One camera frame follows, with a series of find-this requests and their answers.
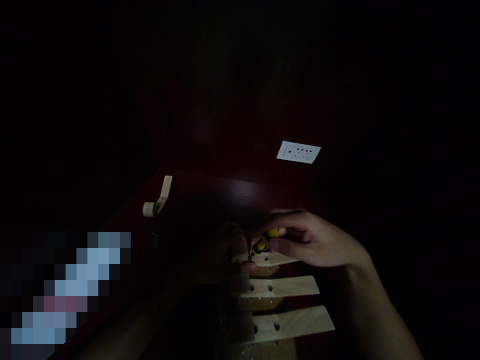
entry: screwdriver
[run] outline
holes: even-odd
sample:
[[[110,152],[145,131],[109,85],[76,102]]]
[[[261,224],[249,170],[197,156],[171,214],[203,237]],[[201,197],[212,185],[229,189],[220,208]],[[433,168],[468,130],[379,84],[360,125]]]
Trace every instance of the screwdriver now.
[[[253,245],[252,252],[248,254],[248,260],[252,260],[252,257],[255,255],[260,255],[262,251],[268,246],[269,240],[271,238],[280,237],[279,230],[276,228],[270,229],[267,232],[263,233],[261,239]]]

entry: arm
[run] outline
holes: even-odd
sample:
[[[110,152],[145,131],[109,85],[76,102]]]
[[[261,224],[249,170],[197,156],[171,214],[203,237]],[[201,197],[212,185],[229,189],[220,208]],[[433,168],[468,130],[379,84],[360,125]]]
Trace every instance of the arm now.
[[[74,359],[140,359],[162,322],[191,288],[219,283],[229,279],[232,273],[256,267],[252,261],[238,265],[229,260],[232,243],[245,240],[237,224],[225,223],[201,253],[172,269],[174,276],[163,279],[153,295],[139,301]]]
[[[275,209],[258,229],[252,243],[269,229],[295,241],[272,238],[271,252],[317,267],[345,266],[348,318],[368,359],[423,359],[415,340],[389,299],[365,248],[353,237],[305,210]]]

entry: pixelated area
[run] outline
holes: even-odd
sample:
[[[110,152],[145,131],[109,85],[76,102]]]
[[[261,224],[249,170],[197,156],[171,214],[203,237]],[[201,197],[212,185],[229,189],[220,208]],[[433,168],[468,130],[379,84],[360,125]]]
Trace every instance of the pixelated area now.
[[[50,357],[84,324],[79,313],[97,311],[89,298],[108,296],[112,265],[131,263],[130,232],[31,236],[39,247],[13,248],[11,264],[0,265],[0,297],[9,305],[1,313],[2,359]],[[77,237],[85,237],[86,247],[76,246]]]

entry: wooden panel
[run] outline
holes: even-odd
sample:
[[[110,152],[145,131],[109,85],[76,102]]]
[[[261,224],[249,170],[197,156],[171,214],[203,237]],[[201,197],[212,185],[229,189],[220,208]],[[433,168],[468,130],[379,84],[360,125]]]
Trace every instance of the wooden panel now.
[[[238,336],[239,342],[261,343],[335,330],[334,323],[323,305],[278,314],[253,316],[251,321],[250,317],[251,313],[235,316],[236,321],[232,326],[242,327],[234,329],[233,333]]]
[[[297,346],[293,338],[262,343],[232,344],[228,356],[231,360],[296,360]]]
[[[232,263],[240,264],[249,259],[248,248],[246,242],[237,242],[231,249],[231,261]],[[252,261],[258,267],[272,267],[283,264],[289,264],[297,262],[298,259],[282,255],[280,253],[262,252],[260,255],[254,255]]]
[[[239,298],[283,298],[319,294],[313,276],[287,277],[279,279],[248,279],[244,286],[230,289],[230,296]]]

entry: white wall socket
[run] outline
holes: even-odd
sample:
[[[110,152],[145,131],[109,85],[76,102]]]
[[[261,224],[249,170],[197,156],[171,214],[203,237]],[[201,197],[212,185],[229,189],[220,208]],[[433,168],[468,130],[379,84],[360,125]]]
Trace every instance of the white wall socket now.
[[[319,154],[320,146],[305,145],[297,142],[282,141],[277,159],[311,164]]]

